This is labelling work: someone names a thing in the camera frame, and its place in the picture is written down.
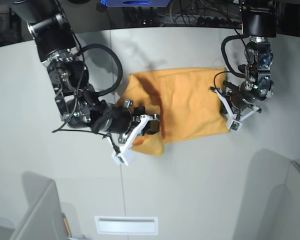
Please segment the black power strip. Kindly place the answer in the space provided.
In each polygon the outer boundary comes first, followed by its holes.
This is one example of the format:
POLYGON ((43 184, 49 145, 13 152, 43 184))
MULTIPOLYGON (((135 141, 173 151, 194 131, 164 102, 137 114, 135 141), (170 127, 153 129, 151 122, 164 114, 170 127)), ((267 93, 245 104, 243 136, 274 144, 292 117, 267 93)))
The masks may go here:
POLYGON ((242 23, 236 20, 228 20, 220 17, 202 17, 200 16, 196 22, 197 27, 206 28, 240 28, 242 23))

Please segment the blue grey device box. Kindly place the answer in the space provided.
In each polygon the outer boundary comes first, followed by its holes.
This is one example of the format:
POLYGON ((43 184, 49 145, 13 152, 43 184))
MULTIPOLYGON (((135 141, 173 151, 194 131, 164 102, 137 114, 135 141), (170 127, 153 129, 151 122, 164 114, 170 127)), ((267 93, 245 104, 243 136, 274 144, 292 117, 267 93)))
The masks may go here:
POLYGON ((102 4, 110 8, 119 7, 166 7, 170 0, 101 0, 102 4))

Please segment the orange pencil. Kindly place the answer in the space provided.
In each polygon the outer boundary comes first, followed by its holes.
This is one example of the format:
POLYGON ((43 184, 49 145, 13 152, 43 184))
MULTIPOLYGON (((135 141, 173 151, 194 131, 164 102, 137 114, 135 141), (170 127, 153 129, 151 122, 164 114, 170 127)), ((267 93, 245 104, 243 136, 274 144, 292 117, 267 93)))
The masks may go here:
POLYGON ((67 232, 68 237, 71 237, 71 236, 72 236, 72 232, 71 232, 69 223, 68 223, 68 221, 67 221, 67 218, 66 218, 65 216, 63 216, 63 217, 62 217, 62 220, 63 220, 63 223, 64 223, 64 226, 65 226, 65 229, 66 229, 66 232, 67 232))

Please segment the orange T-shirt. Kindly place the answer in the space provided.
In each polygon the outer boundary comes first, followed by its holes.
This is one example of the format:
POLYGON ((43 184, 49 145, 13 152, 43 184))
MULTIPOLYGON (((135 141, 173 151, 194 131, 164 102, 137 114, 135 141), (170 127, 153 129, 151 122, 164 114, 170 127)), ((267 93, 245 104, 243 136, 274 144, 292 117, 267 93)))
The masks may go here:
POLYGON ((211 87, 221 88, 226 79, 224 68, 176 68, 131 73, 128 85, 117 101, 133 101, 145 107, 146 114, 160 115, 160 130, 138 136, 131 149, 160 156, 164 145, 227 133, 221 115, 221 101, 211 87))

